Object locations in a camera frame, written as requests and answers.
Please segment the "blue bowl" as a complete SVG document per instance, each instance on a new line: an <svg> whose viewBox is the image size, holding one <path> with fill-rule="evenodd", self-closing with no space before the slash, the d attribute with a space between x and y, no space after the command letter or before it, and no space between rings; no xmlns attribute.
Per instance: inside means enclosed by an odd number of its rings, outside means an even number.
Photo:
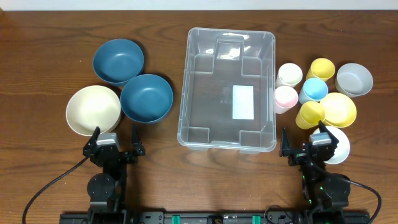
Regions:
<svg viewBox="0 0 398 224"><path fill-rule="evenodd" d="M166 79L154 74L143 74L125 84L120 102L128 118L139 123L157 123L171 110L174 93Z"/></svg>
<svg viewBox="0 0 398 224"><path fill-rule="evenodd" d="M98 48L93 57L93 70L104 82L124 86L144 69L144 53L133 41L113 39Z"/></svg>

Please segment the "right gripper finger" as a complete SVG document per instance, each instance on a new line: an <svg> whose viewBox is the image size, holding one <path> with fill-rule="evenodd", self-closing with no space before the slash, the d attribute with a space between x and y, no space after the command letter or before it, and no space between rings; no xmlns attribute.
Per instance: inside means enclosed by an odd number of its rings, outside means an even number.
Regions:
<svg viewBox="0 0 398 224"><path fill-rule="evenodd" d="M282 128L282 139L280 142L280 155L281 156L288 156L291 154L291 148L289 144L289 139L287 136L286 128Z"/></svg>
<svg viewBox="0 0 398 224"><path fill-rule="evenodd" d="M337 144L339 143L338 138L336 138L336 137L327 129L327 127L323 124L322 121L319 121L319 122L318 122L318 128L319 128L319 133L326 132L326 133L328 133L329 137L331 138L331 144L327 144L327 145L337 146Z"/></svg>

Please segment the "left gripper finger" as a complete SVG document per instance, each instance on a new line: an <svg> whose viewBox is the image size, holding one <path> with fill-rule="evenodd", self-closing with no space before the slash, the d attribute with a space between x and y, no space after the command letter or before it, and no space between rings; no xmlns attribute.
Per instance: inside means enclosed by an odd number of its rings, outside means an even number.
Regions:
<svg viewBox="0 0 398 224"><path fill-rule="evenodd" d="M139 136L137 133L137 127L135 124L133 124L133 126L132 126L131 146L134 150L142 149L142 143L141 143L141 140L139 139Z"/></svg>
<svg viewBox="0 0 398 224"><path fill-rule="evenodd" d="M100 127L97 126L92 134L92 136L90 137L90 139L88 140L88 149L91 149L93 147L96 147L96 142L97 142L97 138L100 135Z"/></svg>

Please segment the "light blue cup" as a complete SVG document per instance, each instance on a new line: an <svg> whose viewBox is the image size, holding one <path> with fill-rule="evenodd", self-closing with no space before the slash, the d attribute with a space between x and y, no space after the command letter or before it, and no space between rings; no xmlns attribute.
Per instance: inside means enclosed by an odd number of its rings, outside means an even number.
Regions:
<svg viewBox="0 0 398 224"><path fill-rule="evenodd" d="M324 99L328 94L327 84L319 78L309 78L303 84L298 96L299 102L303 105L308 101L317 101Z"/></svg>

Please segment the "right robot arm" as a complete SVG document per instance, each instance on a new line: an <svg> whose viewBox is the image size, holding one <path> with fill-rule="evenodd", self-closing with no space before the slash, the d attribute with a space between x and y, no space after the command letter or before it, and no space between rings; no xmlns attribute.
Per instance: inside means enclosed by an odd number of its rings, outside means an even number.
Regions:
<svg viewBox="0 0 398 224"><path fill-rule="evenodd" d="M323 123L319 123L319 130L301 149L293 149L286 129L282 129L279 156L287 157L289 166L300 167L303 193L310 201L309 208L292 214L293 223L344 222L341 209L349 204L349 179L327 172L325 164L335 155L339 140Z"/></svg>

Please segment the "cream large bowl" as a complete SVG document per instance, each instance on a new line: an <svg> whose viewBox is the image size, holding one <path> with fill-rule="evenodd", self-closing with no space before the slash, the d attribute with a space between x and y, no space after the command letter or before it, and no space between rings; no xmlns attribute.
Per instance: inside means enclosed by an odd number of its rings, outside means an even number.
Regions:
<svg viewBox="0 0 398 224"><path fill-rule="evenodd" d="M70 98L65 117L69 127L82 136L91 136L97 127L102 133L109 133L120 122L121 103L112 89L87 86Z"/></svg>

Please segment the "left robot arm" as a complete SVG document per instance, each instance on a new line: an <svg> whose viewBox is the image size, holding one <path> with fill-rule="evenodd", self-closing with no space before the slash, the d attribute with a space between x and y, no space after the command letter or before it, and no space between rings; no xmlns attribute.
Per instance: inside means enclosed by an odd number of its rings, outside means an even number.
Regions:
<svg viewBox="0 0 398 224"><path fill-rule="evenodd" d="M90 196L87 223L132 223L131 213L125 208L127 165L138 162L145 149L132 127L131 150L121 152L115 133L101 133L97 127L83 147L83 155L103 169L87 185Z"/></svg>

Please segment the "yellow cup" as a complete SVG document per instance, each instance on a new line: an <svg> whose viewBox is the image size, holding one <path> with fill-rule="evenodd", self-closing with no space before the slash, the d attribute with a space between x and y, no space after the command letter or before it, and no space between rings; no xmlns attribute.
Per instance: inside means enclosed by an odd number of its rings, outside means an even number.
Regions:
<svg viewBox="0 0 398 224"><path fill-rule="evenodd" d="M325 109L323 105L316 101L304 103L298 112L295 122L301 129L310 129L318 125L325 119Z"/></svg>
<svg viewBox="0 0 398 224"><path fill-rule="evenodd" d="M305 79L319 78L325 82L335 74L335 71L335 65L331 60L327 58L317 58L312 62Z"/></svg>

